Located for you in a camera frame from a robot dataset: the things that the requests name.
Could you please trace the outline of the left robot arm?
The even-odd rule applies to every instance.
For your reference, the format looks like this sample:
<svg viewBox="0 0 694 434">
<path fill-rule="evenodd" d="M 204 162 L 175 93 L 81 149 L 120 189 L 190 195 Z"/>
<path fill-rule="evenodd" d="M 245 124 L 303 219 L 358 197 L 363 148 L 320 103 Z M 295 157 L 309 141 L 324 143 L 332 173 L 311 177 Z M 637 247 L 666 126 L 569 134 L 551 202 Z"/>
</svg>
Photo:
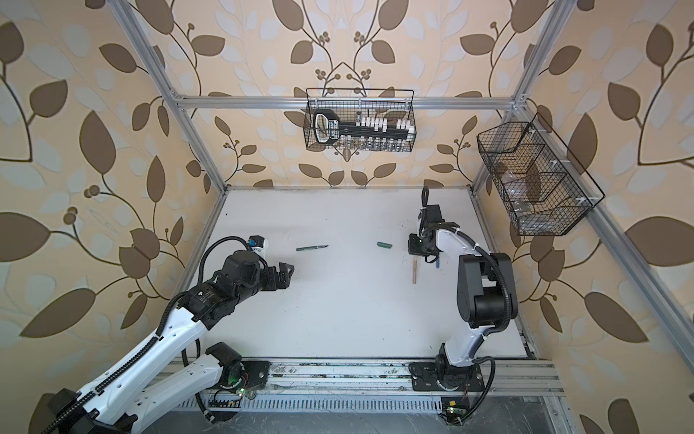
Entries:
<svg viewBox="0 0 694 434">
<path fill-rule="evenodd" d="M 235 251 L 211 278 L 169 301 L 157 328 L 130 353 L 77 392 L 63 389 L 48 401 L 45 433 L 141 433 L 186 399 L 217 384 L 241 361 L 224 343 L 166 379 L 155 379 L 189 345 L 240 303 L 263 291 L 287 289 L 294 266 L 269 266 L 253 250 Z"/>
</svg>

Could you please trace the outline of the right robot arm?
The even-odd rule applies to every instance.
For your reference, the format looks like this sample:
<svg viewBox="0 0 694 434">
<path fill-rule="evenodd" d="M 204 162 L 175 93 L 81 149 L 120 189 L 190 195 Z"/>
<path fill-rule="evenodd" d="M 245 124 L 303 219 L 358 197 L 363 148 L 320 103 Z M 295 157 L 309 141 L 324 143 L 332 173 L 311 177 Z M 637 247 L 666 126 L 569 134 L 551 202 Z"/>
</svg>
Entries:
<svg viewBox="0 0 694 434">
<path fill-rule="evenodd" d="M 518 315 L 513 267 L 508 255 L 489 253 L 458 224 L 445 221 L 437 204 L 422 204 L 417 222 L 417 232 L 408 237 L 408 253 L 427 263 L 443 254 L 457 261 L 455 301 L 464 325 L 441 345 L 432 371 L 416 365 L 411 372 L 454 391 L 483 362 L 477 353 L 485 340 L 504 332 Z"/>
</svg>

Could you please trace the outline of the green pen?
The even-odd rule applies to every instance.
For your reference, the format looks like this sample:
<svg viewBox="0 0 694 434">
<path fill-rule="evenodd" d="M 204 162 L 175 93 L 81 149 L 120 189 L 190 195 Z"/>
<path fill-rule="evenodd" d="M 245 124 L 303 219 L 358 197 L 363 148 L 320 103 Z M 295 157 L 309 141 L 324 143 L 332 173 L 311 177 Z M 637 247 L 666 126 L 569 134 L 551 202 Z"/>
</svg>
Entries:
<svg viewBox="0 0 694 434">
<path fill-rule="evenodd" d="M 302 246 L 296 248 L 296 251 L 316 251 L 316 250 L 321 250 L 321 249 L 326 249 L 328 248 L 329 245 L 323 244 L 323 245 L 312 245 L 312 246 Z"/>
</svg>

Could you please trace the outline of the black tool in basket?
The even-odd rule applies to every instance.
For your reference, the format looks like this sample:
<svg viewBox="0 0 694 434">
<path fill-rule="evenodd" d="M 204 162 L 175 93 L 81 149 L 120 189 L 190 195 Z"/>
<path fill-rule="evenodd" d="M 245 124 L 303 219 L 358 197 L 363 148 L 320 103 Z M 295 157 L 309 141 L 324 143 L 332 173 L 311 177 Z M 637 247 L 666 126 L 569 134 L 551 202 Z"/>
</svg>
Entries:
<svg viewBox="0 0 694 434">
<path fill-rule="evenodd" d="M 345 143 L 350 139 L 366 143 L 413 143 L 417 137 L 416 126 L 410 119 L 369 117 L 362 111 L 338 115 L 328 108 L 319 108 L 309 119 L 309 132 L 323 145 Z"/>
</svg>

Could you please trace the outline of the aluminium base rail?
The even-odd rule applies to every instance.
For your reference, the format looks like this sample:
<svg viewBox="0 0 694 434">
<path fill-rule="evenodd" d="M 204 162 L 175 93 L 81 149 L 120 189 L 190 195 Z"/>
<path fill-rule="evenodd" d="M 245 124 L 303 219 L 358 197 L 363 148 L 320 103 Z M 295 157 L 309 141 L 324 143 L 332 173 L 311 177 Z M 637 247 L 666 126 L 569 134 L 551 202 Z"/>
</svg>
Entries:
<svg viewBox="0 0 694 434">
<path fill-rule="evenodd" d="M 410 359 L 269 358 L 269 373 L 257 393 L 404 395 L 413 391 Z M 551 362 L 498 359 L 491 394 L 563 396 Z"/>
</svg>

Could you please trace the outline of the aluminium frame post right rear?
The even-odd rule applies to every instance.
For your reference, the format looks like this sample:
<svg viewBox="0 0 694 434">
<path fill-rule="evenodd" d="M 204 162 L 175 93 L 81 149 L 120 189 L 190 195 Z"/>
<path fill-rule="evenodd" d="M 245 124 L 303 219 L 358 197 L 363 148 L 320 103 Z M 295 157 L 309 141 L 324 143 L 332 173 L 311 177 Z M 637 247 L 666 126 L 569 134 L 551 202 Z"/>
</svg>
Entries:
<svg viewBox="0 0 694 434">
<path fill-rule="evenodd" d="M 560 34 L 564 30 L 569 18 L 576 6 L 576 1 L 555 1 L 548 21 L 535 44 L 531 56 L 525 63 L 522 77 L 509 98 L 480 97 L 473 98 L 479 110 L 499 110 L 502 114 L 501 123 L 507 123 L 519 119 L 519 116 L 528 108 L 528 99 L 543 65 L 549 59 Z"/>
</svg>

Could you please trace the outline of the aluminium frame post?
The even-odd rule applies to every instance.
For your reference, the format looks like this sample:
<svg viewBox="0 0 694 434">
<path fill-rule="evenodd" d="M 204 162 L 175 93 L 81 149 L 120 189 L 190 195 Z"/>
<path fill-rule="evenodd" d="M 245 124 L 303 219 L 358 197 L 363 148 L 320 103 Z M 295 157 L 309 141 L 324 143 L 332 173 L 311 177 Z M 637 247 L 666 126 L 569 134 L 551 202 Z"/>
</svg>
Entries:
<svg viewBox="0 0 694 434">
<path fill-rule="evenodd" d="M 525 63 L 522 77 L 509 98 L 480 97 L 473 98 L 479 110 L 499 110 L 502 114 L 501 123 L 507 123 L 519 119 L 519 116 L 528 108 L 528 99 L 543 65 L 549 59 L 560 34 L 564 30 L 569 18 L 576 6 L 576 1 L 555 1 L 548 21 L 535 44 L 531 56 Z"/>
<path fill-rule="evenodd" d="M 211 186 L 221 195 L 225 195 L 227 192 L 226 183 L 223 181 L 220 171 L 213 162 L 213 157 L 204 145 L 193 121 L 185 109 L 177 103 L 179 95 L 176 93 L 171 81 L 169 81 L 164 67 L 159 63 L 153 46 L 149 44 L 148 39 L 140 28 L 131 4 L 128 1 L 116 0 L 108 1 L 107 5 L 142 61 L 151 81 L 155 84 L 155 88 L 163 97 L 164 103 L 171 111 L 176 124 L 182 130 L 191 152 L 199 160 L 205 173 L 209 175 Z"/>
</svg>

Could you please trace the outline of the aluminium frame post left rear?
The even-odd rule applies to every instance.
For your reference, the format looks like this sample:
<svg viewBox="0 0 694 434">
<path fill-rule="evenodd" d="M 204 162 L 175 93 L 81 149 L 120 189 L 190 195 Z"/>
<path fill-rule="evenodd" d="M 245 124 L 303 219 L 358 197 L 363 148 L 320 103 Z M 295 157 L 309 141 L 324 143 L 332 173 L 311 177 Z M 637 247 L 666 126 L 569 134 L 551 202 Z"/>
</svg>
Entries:
<svg viewBox="0 0 694 434">
<path fill-rule="evenodd" d="M 205 173 L 209 175 L 211 186 L 221 195 L 225 195 L 227 192 L 226 183 L 223 181 L 220 171 L 213 162 L 213 157 L 204 145 L 193 121 L 185 109 L 177 103 L 179 95 L 176 93 L 171 81 L 169 81 L 164 67 L 159 63 L 153 46 L 149 44 L 148 39 L 140 28 L 131 4 L 128 1 L 116 0 L 108 1 L 107 5 L 142 61 L 151 81 L 155 84 L 155 88 L 163 97 L 164 103 L 171 111 L 176 124 L 182 130 L 191 152 L 199 160 Z"/>
</svg>

